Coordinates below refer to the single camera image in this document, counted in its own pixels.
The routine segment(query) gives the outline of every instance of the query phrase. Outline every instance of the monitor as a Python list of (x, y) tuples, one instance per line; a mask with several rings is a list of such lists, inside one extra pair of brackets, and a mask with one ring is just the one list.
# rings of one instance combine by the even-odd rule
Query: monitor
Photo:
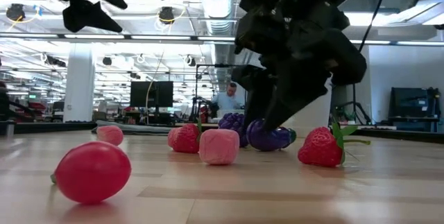
[[(151, 82), (131, 82), (130, 107), (145, 107)], [(173, 82), (153, 82), (148, 95), (148, 107), (173, 107)]]

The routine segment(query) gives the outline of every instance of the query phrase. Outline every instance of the purple eggplant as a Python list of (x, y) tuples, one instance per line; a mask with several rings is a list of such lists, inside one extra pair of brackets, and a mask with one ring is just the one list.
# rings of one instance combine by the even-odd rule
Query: purple eggplant
[(248, 143), (257, 150), (275, 151), (286, 148), (296, 139), (296, 133), (293, 135), (289, 129), (277, 128), (271, 132), (265, 132), (263, 125), (264, 121), (258, 119), (250, 123), (247, 128)]
[(244, 148), (248, 145), (248, 141), (243, 134), (242, 130), (244, 127), (244, 114), (239, 113), (227, 113), (219, 121), (219, 128), (234, 130), (239, 134), (240, 147)]

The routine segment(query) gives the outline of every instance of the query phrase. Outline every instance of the red object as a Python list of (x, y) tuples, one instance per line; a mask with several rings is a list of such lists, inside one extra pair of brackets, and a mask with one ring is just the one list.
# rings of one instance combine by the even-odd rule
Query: red object
[(168, 146), (170, 146), (170, 148), (173, 148), (173, 143), (177, 138), (179, 129), (180, 128), (172, 128), (168, 133)]
[(46, 107), (41, 103), (28, 103), (28, 107), (34, 110), (46, 110)]
[(341, 164), (343, 150), (326, 127), (312, 130), (298, 152), (304, 164), (335, 167)]
[(117, 126), (101, 126), (97, 128), (97, 140), (118, 146), (123, 141), (123, 132)]
[(199, 129), (192, 123), (187, 123), (177, 130), (176, 138), (172, 141), (171, 147), (175, 152), (195, 154), (199, 152), (197, 137)]
[(95, 204), (119, 192), (130, 174), (130, 160), (120, 148), (92, 141), (71, 149), (54, 176), (66, 197), (78, 203)]
[(200, 122), (201, 123), (207, 123), (208, 118), (208, 108), (207, 106), (203, 106), (200, 108)]

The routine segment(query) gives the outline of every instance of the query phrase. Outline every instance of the blue shirt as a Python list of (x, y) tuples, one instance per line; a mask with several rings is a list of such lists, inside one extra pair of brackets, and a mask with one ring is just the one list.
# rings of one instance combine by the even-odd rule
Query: blue shirt
[(217, 103), (220, 110), (238, 110), (241, 105), (236, 101), (234, 95), (228, 96), (227, 92), (221, 92), (213, 97), (211, 100), (213, 103)]

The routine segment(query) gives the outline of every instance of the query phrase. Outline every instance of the green stem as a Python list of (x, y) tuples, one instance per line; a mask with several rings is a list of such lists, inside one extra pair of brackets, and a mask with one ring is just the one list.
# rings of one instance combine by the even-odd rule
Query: green stem
[(52, 181), (54, 184), (57, 184), (56, 176), (55, 176), (54, 174), (51, 175), (51, 181)]
[(200, 119), (200, 115), (197, 118), (197, 128), (199, 129), (199, 136), (197, 136), (197, 142), (200, 142), (200, 136), (202, 135), (202, 119)]
[(370, 145), (371, 141), (363, 141), (363, 140), (344, 140), (344, 143), (361, 143), (365, 145)]

